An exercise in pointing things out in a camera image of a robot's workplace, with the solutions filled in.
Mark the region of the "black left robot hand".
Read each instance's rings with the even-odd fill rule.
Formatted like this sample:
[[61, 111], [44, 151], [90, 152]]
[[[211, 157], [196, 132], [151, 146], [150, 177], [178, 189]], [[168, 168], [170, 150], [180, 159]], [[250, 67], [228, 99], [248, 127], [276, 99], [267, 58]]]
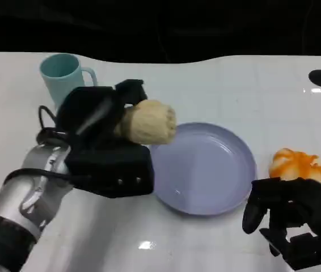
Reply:
[[98, 147], [114, 137], [126, 106], [146, 99], [140, 79], [126, 79], [114, 87], [77, 87], [58, 108], [56, 128], [66, 132], [75, 147]]

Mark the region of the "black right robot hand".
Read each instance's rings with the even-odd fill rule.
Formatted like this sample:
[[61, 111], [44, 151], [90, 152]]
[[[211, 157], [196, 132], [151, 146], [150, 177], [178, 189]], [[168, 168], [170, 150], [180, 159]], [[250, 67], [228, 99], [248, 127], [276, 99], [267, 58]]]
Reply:
[[293, 270], [321, 265], [321, 183], [300, 177], [253, 181], [242, 228], [246, 234], [259, 230], [271, 254]]

